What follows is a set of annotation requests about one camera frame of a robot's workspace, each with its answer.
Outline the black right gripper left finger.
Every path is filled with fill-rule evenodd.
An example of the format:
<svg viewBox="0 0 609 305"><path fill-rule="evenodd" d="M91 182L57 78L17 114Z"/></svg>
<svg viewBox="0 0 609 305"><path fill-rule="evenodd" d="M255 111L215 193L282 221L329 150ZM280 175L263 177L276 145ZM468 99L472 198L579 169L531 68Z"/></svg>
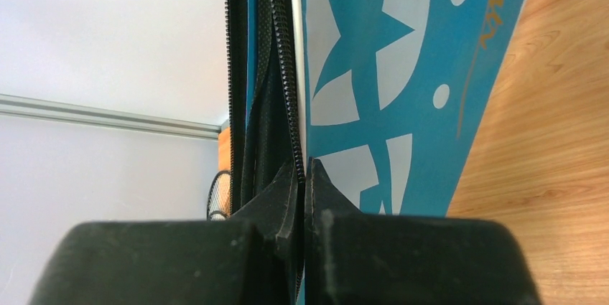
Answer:
<svg viewBox="0 0 609 305"><path fill-rule="evenodd" d="M225 220L83 222L51 255L31 304L295 304L302 167L287 162Z"/></svg>

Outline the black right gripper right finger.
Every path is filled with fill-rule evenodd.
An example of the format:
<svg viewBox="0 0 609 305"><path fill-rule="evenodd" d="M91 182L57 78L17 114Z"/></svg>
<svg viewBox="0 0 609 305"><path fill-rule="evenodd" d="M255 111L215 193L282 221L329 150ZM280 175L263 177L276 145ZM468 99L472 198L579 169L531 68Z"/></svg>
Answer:
<svg viewBox="0 0 609 305"><path fill-rule="evenodd" d="M487 220L361 212L319 159L304 198L307 304L540 304L515 237Z"/></svg>

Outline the blue sport racket bag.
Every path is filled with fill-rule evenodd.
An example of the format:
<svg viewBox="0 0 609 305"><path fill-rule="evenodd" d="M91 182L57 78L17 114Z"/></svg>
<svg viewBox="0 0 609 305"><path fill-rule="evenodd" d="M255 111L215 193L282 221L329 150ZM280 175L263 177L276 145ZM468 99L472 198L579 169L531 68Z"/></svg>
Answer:
<svg viewBox="0 0 609 305"><path fill-rule="evenodd" d="M525 0L225 0L231 215L311 159L361 212L447 217Z"/></svg>

